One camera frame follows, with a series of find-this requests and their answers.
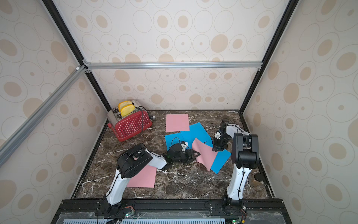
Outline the yellow toast slice back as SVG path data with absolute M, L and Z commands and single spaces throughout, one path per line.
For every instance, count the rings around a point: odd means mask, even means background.
M 132 105 L 131 101 L 123 101 L 121 103 L 118 104 L 118 110 L 121 111 L 124 107 Z

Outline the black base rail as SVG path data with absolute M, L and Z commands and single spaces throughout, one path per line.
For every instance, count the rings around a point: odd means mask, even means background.
M 53 224 L 290 224 L 281 199 L 124 199 L 109 206 L 103 199 L 60 203 Z

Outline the horizontal aluminium rail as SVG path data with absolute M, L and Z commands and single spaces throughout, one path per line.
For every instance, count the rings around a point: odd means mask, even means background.
M 140 63 L 92 63 L 85 59 L 84 65 L 89 70 L 114 69 L 218 69 L 218 68 L 261 68 L 260 61 L 239 61 L 239 62 L 140 62 Z

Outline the pink paper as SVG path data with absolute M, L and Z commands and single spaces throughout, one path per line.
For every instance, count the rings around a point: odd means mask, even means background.
M 130 179 L 127 188 L 154 188 L 157 169 L 145 166 L 137 175 Z
M 218 152 L 212 151 L 212 147 L 202 143 L 197 138 L 195 138 L 192 143 L 192 149 L 193 151 L 200 153 L 196 158 L 197 162 L 203 164 L 207 171 L 210 171 Z
M 190 131 L 188 114 L 167 114 L 166 132 Z

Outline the left aluminium rail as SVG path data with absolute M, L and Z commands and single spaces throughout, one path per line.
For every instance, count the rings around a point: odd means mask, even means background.
M 60 101 L 71 86 L 85 73 L 86 66 L 78 67 L 67 79 L 50 95 L 34 113 L 11 135 L 1 147 L 1 166 L 11 157 L 16 149 L 24 142 L 44 117 Z

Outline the red toaster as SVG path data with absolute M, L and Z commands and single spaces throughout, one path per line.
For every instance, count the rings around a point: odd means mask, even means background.
M 118 106 L 111 109 L 107 114 L 110 128 L 120 142 L 124 142 L 153 125 L 153 116 L 136 100 L 131 100 L 136 107 L 130 115 L 122 118 Z

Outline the yellow toast slice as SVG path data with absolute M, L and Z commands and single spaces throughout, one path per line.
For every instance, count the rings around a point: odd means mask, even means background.
M 131 101 L 123 101 L 121 103 L 118 104 L 118 110 L 121 111 L 124 107 L 132 105 Z
M 133 111 L 135 111 L 135 109 L 136 109 L 136 107 L 133 104 L 129 104 L 129 105 L 124 106 L 120 110 L 122 118 L 130 115 Z

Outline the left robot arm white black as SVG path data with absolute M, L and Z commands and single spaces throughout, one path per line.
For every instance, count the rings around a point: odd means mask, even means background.
M 183 141 L 172 145 L 163 154 L 150 151 L 143 143 L 133 146 L 117 159 L 116 172 L 110 189 L 99 203 L 99 214 L 114 216 L 120 213 L 123 193 L 128 183 L 145 167 L 167 170 L 174 163 L 189 164 L 200 155 L 200 152 L 189 149 Z

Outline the brown jar front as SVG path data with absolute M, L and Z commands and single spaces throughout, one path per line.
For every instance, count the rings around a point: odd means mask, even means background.
M 257 182 L 263 182 L 263 181 L 264 181 L 264 175 L 261 174 L 261 173 L 255 173 L 255 174 L 254 174 L 254 179 L 255 179 Z

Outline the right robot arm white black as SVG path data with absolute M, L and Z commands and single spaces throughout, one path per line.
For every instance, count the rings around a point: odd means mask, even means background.
M 229 140 L 233 141 L 231 160 L 234 168 L 222 207 L 225 209 L 227 206 L 234 206 L 242 209 L 243 190 L 247 178 L 259 164 L 259 138 L 256 134 L 244 131 L 238 124 L 222 121 L 212 138 L 212 151 L 224 151 Z

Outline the blue paper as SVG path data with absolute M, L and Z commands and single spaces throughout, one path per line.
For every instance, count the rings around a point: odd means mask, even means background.
M 193 124 L 189 128 L 190 131 L 187 132 L 179 132 L 179 133 L 166 135 L 165 142 L 166 142 L 167 150 L 169 150 L 169 148 L 173 144 L 180 143 L 181 141 L 187 142 L 189 148 L 192 148 L 192 143 L 194 142 L 195 139 L 198 139 L 202 143 L 213 147 L 212 138 L 209 136 L 209 134 L 204 129 L 201 123 Z
M 216 174 L 219 173 L 221 168 L 225 165 L 227 160 L 230 158 L 231 153 L 227 150 L 217 152 L 216 158 L 212 164 L 211 170 Z

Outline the pink paper back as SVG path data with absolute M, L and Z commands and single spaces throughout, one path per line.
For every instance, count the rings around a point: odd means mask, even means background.
M 167 114 L 166 132 L 190 131 L 188 114 Z

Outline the yellow toast slice front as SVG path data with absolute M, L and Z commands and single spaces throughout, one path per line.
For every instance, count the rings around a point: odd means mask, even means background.
M 133 104 L 129 104 L 129 105 L 124 106 L 120 110 L 122 118 L 130 115 L 133 111 L 135 111 L 135 109 L 136 109 L 136 107 Z

